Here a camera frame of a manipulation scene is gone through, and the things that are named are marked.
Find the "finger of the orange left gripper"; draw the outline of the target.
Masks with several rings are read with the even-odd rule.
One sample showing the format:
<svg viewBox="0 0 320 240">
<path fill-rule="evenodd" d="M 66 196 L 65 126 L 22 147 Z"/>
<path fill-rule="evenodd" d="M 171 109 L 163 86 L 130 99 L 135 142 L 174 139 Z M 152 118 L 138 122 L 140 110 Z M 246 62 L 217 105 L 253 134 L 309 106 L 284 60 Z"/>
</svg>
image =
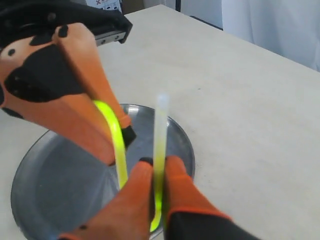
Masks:
<svg viewBox="0 0 320 240">
<path fill-rule="evenodd" d="M 111 131 L 95 101 L 54 40 L 28 37 L 1 51 L 0 107 L 62 135 L 111 166 Z"/>
<path fill-rule="evenodd" d="M 62 49 L 73 72 L 92 100 L 108 104 L 115 113 L 128 147 L 137 137 L 131 118 L 124 112 L 114 95 L 102 66 L 95 36 L 82 23 L 57 27 L 52 37 Z"/>
</svg>

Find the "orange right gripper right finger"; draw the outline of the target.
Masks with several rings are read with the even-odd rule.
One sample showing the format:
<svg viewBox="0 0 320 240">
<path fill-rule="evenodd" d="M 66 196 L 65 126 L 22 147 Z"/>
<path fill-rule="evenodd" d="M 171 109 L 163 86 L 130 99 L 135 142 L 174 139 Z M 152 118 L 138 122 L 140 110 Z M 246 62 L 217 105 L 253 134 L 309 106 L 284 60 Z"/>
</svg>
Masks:
<svg viewBox="0 0 320 240">
<path fill-rule="evenodd" d="M 165 160 L 166 240 L 257 240 L 195 186 L 177 156 Z"/>
</svg>

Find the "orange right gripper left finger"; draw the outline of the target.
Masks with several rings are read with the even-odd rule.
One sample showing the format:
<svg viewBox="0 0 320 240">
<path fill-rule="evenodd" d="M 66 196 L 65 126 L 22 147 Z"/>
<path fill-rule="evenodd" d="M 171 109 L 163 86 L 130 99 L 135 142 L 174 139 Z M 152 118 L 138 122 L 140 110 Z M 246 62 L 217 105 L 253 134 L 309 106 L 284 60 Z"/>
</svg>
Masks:
<svg viewBox="0 0 320 240">
<path fill-rule="evenodd" d="M 101 210 L 60 240 L 148 240 L 152 221 L 153 160 L 141 158 L 117 195 Z"/>
</svg>

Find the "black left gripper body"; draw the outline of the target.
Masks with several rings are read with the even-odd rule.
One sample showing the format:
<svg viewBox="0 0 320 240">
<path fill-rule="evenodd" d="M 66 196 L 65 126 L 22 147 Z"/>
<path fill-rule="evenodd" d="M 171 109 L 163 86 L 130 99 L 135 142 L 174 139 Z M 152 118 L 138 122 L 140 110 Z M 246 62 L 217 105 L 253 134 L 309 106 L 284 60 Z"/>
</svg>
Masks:
<svg viewBox="0 0 320 240">
<path fill-rule="evenodd" d="M 81 23 L 94 35 L 97 46 L 123 44 L 133 25 L 118 10 L 103 10 L 71 0 L 2 0 L 0 46 L 54 32 L 57 27 Z"/>
</svg>

